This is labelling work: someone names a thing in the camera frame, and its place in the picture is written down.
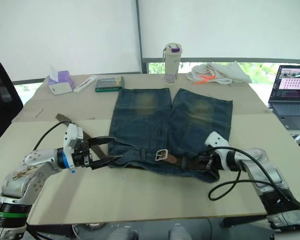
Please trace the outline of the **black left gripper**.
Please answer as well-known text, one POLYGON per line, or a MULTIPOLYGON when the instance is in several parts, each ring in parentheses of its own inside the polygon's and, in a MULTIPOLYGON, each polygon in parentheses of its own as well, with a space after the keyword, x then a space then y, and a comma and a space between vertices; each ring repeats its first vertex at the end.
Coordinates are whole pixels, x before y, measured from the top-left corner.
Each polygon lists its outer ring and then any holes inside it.
POLYGON ((78 147, 74 150, 74 153, 72 154, 74 166, 85 168, 90 167, 92 170, 109 166, 111 163, 120 159, 122 155, 111 155, 107 156, 104 159, 93 161, 92 155, 90 153, 90 147, 108 144, 115 140, 115 137, 99 136, 89 138, 87 141, 83 141, 78 145, 78 147))

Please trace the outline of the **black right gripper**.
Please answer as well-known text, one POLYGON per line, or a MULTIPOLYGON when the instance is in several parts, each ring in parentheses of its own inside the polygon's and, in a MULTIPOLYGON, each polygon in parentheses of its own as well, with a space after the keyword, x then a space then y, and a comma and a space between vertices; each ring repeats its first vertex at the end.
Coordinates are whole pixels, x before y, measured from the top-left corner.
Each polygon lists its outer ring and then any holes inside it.
POLYGON ((214 150, 207 149, 198 155, 198 164, 201 170, 217 173, 220 157, 214 150))

